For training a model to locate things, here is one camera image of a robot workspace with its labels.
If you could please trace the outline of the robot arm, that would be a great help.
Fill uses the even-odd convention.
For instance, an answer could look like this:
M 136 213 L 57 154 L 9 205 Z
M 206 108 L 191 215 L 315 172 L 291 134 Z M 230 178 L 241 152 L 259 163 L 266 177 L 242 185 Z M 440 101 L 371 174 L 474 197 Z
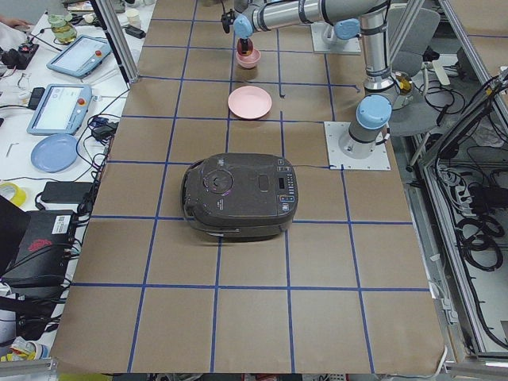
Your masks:
M 387 126 L 398 97 L 392 74 L 388 14 L 390 1 L 235 1 L 223 10 L 222 28 L 234 31 L 237 53 L 253 53 L 252 35 L 307 25 L 314 51 L 364 55 L 364 99 L 349 127 L 351 139 L 371 143 Z

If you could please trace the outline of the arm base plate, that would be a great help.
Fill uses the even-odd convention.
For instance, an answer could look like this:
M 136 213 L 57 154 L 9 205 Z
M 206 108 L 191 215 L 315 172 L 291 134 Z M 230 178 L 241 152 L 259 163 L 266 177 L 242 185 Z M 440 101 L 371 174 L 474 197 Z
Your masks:
M 326 23 L 313 23 L 311 36 L 315 53 L 358 56 L 361 53 L 359 35 L 351 35 L 348 39 L 335 33 L 335 28 Z
M 370 143 L 360 143 L 349 134 L 350 122 L 325 121 L 329 168 L 345 171 L 389 171 L 386 141 L 381 132 Z

